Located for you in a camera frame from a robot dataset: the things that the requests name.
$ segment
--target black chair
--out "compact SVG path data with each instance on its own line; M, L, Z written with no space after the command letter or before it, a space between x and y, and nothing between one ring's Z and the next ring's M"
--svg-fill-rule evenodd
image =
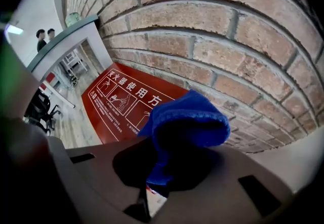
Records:
M30 104L28 105L25 117L28 118L29 123L39 126L44 130L45 133L51 133L51 129L54 130L53 116L56 113L61 114L61 112L59 110L55 110L56 108L59 108L58 105L55 105L52 111L48 113L50 107L50 99L47 95L42 93L40 89L38 89L34 94ZM46 122L46 128L44 128L40 123L41 120L44 120Z

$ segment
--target black slot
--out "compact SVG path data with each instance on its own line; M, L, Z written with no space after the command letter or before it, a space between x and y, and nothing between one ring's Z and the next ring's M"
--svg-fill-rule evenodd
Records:
M253 175L241 177L238 181L263 217L280 207L280 201Z
M95 158L95 156L90 154L90 153L89 154L84 154L84 155L81 155L81 156L70 157L72 163L74 163L74 164L89 160L91 158Z

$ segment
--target wooden floor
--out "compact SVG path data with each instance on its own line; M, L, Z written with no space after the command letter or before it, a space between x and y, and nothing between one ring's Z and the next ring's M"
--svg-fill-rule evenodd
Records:
M56 87L56 90L73 103L75 108L68 107L54 95L50 98L50 111L56 104L60 106L59 110L61 111L60 115L54 115L56 119L55 131L51 132L51 136L60 138L65 148L102 144L88 119L81 99L83 92L96 77L90 70L86 72L80 67L76 69L76 75L79 81L73 90L64 89L60 85Z

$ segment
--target white chair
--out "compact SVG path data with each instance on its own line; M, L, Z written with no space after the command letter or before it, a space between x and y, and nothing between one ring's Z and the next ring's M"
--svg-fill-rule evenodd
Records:
M63 58L63 63L66 66L66 68L73 74L73 76L78 79L75 75L75 73L72 70L72 67L75 65L75 63L81 64L83 68L87 70L85 65L82 63L81 59L79 58L76 50L73 50L71 53L69 53L67 56Z

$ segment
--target red sign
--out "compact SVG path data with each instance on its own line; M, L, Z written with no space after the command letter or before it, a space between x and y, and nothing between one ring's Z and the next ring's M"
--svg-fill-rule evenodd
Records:
M187 90L147 73L114 63L82 94L91 124L103 143L135 137L155 106Z

